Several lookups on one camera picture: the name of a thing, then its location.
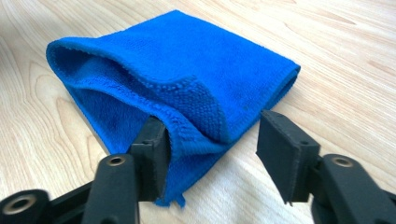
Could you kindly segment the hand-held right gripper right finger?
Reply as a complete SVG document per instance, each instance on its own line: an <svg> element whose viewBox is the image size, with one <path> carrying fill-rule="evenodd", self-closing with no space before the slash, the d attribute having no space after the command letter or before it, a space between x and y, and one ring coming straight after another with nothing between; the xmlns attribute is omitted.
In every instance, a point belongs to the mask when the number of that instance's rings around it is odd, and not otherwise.
<svg viewBox="0 0 396 224"><path fill-rule="evenodd" d="M256 154L284 203L308 201L308 174L317 163L319 150L320 144L286 116L261 112Z"/></svg>

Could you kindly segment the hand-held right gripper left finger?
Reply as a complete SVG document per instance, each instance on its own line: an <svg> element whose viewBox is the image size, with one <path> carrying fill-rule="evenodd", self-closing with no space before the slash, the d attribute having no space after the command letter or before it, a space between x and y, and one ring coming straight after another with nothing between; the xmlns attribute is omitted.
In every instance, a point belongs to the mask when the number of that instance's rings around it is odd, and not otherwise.
<svg viewBox="0 0 396 224"><path fill-rule="evenodd" d="M128 153L134 157L140 202L154 202L165 191L171 157L169 133L155 117L149 117Z"/></svg>

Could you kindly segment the blue towel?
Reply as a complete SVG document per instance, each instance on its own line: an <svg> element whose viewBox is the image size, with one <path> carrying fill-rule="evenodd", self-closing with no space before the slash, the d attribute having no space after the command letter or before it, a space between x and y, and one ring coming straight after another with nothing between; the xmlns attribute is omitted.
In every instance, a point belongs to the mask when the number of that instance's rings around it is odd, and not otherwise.
<svg viewBox="0 0 396 224"><path fill-rule="evenodd" d="M148 117L169 132L171 161L158 205L185 203L195 184L289 91L300 65L173 10L101 37L48 44L50 68L112 154Z"/></svg>

